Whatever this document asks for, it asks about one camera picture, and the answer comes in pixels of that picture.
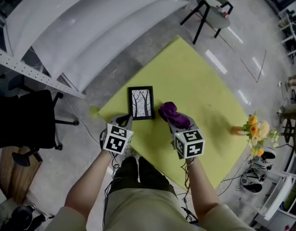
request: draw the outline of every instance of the t-shirt sleeve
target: t-shirt sleeve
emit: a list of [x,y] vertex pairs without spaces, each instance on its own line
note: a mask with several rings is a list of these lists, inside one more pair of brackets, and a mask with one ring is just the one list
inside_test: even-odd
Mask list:
[[254,231],[241,221],[227,205],[219,205],[211,209],[206,214],[201,227],[207,231]]
[[86,220],[82,214],[69,207],[62,207],[45,231],[85,231]]

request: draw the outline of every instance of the beige shirt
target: beige shirt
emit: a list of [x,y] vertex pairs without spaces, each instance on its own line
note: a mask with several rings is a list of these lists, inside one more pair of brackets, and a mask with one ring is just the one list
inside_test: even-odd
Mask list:
[[[200,227],[188,223],[177,198],[170,192],[122,189],[108,196],[105,231],[253,231],[226,205],[210,210]],[[85,230],[84,217],[62,207],[45,231]]]

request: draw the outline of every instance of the gray floor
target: gray floor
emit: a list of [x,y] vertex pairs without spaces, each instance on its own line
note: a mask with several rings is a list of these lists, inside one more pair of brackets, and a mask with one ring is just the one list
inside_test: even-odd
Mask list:
[[[265,119],[271,126],[279,128],[276,112],[281,105],[287,103],[282,97],[282,90],[284,97],[288,97],[288,93],[283,87],[277,87],[277,83],[278,81],[284,83],[288,76],[296,72],[296,66],[290,63],[280,44],[283,36],[278,30],[278,18],[264,0],[229,1],[234,6],[230,17],[231,26],[223,29],[220,36],[214,39],[215,31],[205,24],[197,44],[193,47],[225,81],[246,113],[252,114],[256,110],[259,119]],[[128,79],[145,66],[176,35],[180,35],[191,44],[200,18],[194,15],[183,26],[179,25],[190,9],[175,12],[118,55],[87,87],[86,99],[81,100],[66,95],[77,115],[89,127],[96,139],[103,130],[105,122],[89,117],[90,105],[98,107],[105,105]],[[261,66],[263,66],[263,73],[258,80]],[[56,114],[59,117],[74,118],[64,100],[58,101]],[[41,150],[40,154],[44,162],[28,193],[28,198],[40,209],[52,214],[63,206],[68,190],[100,152],[100,147],[88,136],[83,125],[78,127],[57,125],[57,130],[64,149],[61,152]],[[290,149],[283,147],[276,152],[278,156],[274,167],[281,169],[284,167]],[[243,168],[246,167],[243,162],[248,154],[249,148],[246,148],[228,173],[228,177],[233,177],[240,165],[242,167],[239,172],[240,174],[243,172]],[[103,189],[110,180],[111,176],[107,174]],[[230,181],[222,183],[218,189],[219,193],[229,183]],[[235,189],[238,187],[238,180],[235,180],[220,198],[237,214],[238,209],[243,209],[244,212],[240,217],[249,222],[253,218],[253,215],[250,215],[251,211],[239,203],[239,196],[247,194],[236,192]],[[88,230],[102,229],[103,199],[103,192],[101,192],[89,218]],[[259,199],[260,197],[252,197],[253,201],[258,202]]]

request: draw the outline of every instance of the black picture frame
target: black picture frame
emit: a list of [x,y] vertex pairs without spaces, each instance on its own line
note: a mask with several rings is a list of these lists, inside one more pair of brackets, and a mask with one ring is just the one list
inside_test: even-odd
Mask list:
[[[136,96],[136,91],[146,91],[139,92],[138,96]],[[139,107],[137,103],[133,103],[133,98],[140,98],[140,102],[143,100],[143,111],[144,115],[139,115]],[[147,120],[147,119],[155,119],[154,113],[154,100],[153,100],[153,87],[129,87],[129,113],[133,116],[133,120]]]

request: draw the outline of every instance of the vase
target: vase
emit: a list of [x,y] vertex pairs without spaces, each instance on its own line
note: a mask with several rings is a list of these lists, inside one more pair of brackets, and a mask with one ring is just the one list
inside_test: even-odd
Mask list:
[[240,126],[233,126],[231,128],[230,132],[232,135],[236,135],[236,136],[245,136],[246,135],[246,132],[243,131],[243,127],[240,127]]

